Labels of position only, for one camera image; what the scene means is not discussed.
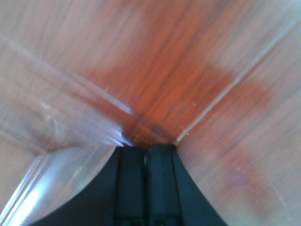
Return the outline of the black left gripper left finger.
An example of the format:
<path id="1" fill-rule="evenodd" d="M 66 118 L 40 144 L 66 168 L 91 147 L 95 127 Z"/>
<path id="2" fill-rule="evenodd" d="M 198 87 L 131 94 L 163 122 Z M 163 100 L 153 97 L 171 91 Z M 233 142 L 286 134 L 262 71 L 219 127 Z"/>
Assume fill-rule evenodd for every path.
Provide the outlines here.
<path id="1" fill-rule="evenodd" d="M 34 226 L 143 226 L 144 161 L 139 147 L 117 147 L 95 178 Z"/>

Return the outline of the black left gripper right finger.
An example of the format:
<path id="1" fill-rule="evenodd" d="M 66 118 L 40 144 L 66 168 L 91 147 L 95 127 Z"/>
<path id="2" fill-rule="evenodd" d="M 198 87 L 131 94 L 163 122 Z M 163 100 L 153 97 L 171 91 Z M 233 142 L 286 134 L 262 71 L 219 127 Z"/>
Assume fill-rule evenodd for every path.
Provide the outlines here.
<path id="1" fill-rule="evenodd" d="M 224 226 L 184 167 L 174 145 L 153 145 L 146 155 L 150 226 Z"/>

